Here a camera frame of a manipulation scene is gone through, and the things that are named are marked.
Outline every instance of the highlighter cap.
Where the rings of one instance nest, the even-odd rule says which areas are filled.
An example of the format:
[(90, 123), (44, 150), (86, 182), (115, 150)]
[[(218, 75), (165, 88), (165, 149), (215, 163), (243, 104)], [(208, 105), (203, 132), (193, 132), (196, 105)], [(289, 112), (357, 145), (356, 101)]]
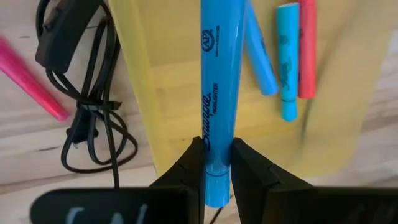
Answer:
[(282, 118), (289, 122), (297, 118), (296, 101), (282, 101)]
[(229, 171), (220, 176), (206, 172), (205, 204), (213, 208), (221, 208), (228, 204), (229, 182)]

